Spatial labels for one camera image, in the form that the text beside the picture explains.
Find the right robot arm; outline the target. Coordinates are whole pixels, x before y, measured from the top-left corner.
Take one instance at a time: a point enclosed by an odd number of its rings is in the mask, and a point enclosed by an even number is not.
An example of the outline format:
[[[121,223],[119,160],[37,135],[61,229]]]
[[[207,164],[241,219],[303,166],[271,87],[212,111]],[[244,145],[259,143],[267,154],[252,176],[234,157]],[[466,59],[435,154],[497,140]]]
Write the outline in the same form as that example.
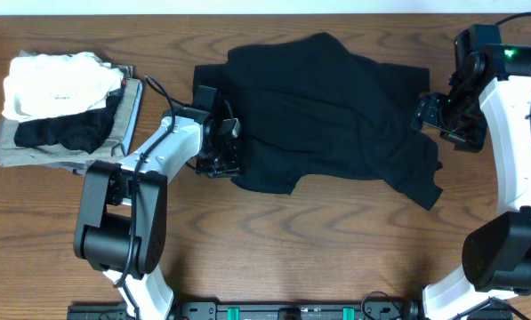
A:
[[[424,99],[417,117],[464,150],[491,137],[497,209],[466,237],[461,266],[423,289],[426,319],[469,319],[531,295],[531,47],[457,41],[455,65],[451,92]]]

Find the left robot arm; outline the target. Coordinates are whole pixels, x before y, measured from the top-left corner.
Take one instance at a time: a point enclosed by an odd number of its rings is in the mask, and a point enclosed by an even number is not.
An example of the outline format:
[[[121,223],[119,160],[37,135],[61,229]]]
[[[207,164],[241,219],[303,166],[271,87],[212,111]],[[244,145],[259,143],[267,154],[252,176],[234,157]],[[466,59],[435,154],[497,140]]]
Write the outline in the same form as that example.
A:
[[[119,291],[131,319],[166,319],[172,313],[173,289],[159,266],[169,183],[191,160],[210,177],[236,172],[240,131],[230,110],[169,110],[153,135],[130,155],[89,167],[74,252]]]

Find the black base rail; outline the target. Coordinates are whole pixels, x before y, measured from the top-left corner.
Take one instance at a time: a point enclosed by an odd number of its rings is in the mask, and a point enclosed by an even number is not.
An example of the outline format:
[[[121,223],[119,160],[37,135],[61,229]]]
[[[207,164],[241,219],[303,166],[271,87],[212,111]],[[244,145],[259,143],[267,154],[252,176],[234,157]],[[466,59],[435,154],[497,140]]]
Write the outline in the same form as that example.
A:
[[[124,303],[113,305],[72,305],[68,320],[135,319]],[[505,307],[486,306],[455,319],[510,320],[518,318]],[[415,301],[404,307],[401,301],[369,300],[360,304],[222,304],[190,302],[170,309],[169,320],[359,320],[359,319],[429,319],[424,318]]]

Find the beige folded garment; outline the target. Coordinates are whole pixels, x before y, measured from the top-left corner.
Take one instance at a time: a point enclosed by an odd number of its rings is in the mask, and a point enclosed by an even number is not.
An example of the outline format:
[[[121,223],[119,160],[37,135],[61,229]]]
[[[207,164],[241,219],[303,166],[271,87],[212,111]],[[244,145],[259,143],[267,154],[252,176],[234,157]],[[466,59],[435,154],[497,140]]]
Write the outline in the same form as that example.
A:
[[[117,108],[111,133],[104,143],[91,154],[69,150],[60,144],[37,148],[17,147],[13,138],[19,123],[2,117],[0,121],[0,166],[42,165],[85,171],[96,160],[117,162],[129,153],[142,92],[143,85],[139,79],[126,79],[124,96]]]

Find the black folded garment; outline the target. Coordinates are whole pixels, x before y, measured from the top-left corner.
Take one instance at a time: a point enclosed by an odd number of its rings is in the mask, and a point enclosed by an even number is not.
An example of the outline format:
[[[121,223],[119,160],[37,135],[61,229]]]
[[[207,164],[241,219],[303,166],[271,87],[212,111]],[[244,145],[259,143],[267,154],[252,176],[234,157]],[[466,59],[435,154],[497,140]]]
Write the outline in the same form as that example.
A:
[[[69,150],[91,154],[109,136],[124,89],[110,92],[106,107],[70,116],[59,116],[20,123],[14,135],[17,147],[36,148],[62,145]]]

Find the black t-shirt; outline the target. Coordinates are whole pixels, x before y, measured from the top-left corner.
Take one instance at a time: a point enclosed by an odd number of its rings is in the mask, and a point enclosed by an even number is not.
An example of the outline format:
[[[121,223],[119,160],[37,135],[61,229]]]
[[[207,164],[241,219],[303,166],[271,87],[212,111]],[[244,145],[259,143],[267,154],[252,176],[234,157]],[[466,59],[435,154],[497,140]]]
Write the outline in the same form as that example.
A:
[[[424,209],[438,201],[437,143],[411,126],[427,68],[381,63],[318,33],[231,49],[199,65],[241,124],[240,188],[290,194],[307,175],[381,180]]]

